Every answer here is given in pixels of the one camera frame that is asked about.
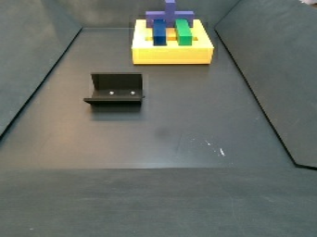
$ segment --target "green block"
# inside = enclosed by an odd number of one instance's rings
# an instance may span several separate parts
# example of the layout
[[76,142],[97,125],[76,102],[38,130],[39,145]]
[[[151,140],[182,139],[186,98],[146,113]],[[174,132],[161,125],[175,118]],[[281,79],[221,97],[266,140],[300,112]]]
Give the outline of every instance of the green block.
[[175,37],[178,40],[178,45],[193,44],[191,28],[186,19],[175,20]]

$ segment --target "gray floor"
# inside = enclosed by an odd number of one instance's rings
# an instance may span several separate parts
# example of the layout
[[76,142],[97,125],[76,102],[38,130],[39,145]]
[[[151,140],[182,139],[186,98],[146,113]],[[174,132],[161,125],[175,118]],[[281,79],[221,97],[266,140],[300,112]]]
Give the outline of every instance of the gray floor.
[[[0,169],[290,168],[218,38],[210,66],[135,67],[131,33],[80,33],[0,144]],[[91,73],[130,71],[143,74],[142,111],[93,110]]]
[[313,237],[317,175],[278,168],[0,172],[2,236]]
[[[134,67],[129,36],[80,33],[0,143],[0,235],[316,236],[317,173],[218,39],[210,67]],[[141,113],[91,110],[93,71],[143,73]]]

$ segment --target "toy blocks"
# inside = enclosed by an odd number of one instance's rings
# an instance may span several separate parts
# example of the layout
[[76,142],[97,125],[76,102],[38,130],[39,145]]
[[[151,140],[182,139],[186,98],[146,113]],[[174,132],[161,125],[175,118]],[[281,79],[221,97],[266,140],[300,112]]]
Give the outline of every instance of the toy blocks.
[[193,11],[175,11],[175,0],[165,0],[165,11],[146,11],[145,15],[147,28],[153,28],[155,19],[163,19],[169,28],[175,26],[177,19],[186,19],[193,27]]
[[175,33],[177,33],[178,45],[191,45],[193,36],[187,20],[185,19],[175,20]]
[[154,45],[166,45],[166,24],[163,19],[154,20]]
[[190,11],[175,11],[175,0],[165,3],[165,11],[137,19],[134,64],[210,64],[214,47],[201,20]]

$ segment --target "yellow block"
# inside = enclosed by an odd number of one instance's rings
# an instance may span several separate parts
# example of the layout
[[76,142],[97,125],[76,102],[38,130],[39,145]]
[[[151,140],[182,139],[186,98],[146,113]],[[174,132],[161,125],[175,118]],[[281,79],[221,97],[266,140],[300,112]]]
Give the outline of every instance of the yellow block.
[[167,28],[166,33],[167,45],[154,46],[153,29],[146,28],[145,19],[137,19],[131,47],[134,64],[210,64],[214,47],[200,19],[193,21],[191,46],[178,45],[174,28]]

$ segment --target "blue block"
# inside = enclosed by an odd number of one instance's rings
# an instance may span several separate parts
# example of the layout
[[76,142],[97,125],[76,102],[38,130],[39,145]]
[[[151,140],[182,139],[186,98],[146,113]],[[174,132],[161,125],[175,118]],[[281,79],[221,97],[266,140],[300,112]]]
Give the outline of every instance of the blue block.
[[163,19],[154,19],[154,46],[166,44],[166,22]]

